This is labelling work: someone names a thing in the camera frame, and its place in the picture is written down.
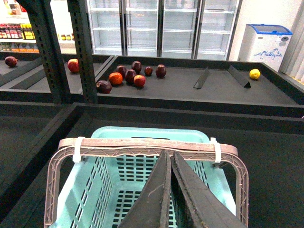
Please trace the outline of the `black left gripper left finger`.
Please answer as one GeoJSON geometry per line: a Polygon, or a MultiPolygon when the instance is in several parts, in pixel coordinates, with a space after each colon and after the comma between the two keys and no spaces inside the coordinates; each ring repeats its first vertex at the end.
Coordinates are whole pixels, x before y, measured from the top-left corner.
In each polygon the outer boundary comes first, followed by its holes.
{"type": "Polygon", "coordinates": [[[171,196],[171,160],[162,151],[139,198],[128,211],[120,228],[167,228],[171,196]]]}

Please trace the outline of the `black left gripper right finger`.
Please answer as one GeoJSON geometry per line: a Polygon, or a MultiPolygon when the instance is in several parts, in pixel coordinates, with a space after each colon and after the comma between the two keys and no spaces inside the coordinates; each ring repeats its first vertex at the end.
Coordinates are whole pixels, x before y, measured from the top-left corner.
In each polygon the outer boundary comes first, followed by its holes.
{"type": "Polygon", "coordinates": [[[178,152],[171,157],[171,196],[179,228],[245,227],[178,152]]]}

